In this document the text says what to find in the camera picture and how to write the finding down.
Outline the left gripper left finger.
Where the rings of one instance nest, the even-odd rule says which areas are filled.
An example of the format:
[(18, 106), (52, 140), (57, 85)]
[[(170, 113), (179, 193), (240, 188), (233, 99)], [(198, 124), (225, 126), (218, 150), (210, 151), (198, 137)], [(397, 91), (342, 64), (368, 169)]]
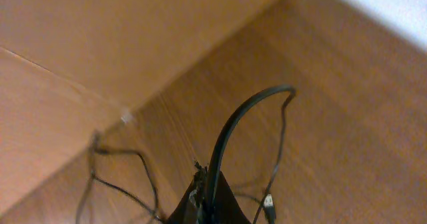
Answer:
[(204, 187), (207, 179), (207, 167), (194, 161), (196, 172), (178, 206), (167, 218), (166, 224), (198, 224), (203, 217)]

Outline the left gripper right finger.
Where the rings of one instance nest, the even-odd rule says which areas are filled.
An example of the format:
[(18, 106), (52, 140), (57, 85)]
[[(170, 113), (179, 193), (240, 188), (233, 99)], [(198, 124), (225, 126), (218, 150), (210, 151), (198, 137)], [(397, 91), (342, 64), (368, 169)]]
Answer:
[(214, 224), (250, 224), (223, 173), (220, 173), (218, 179), (211, 222)]

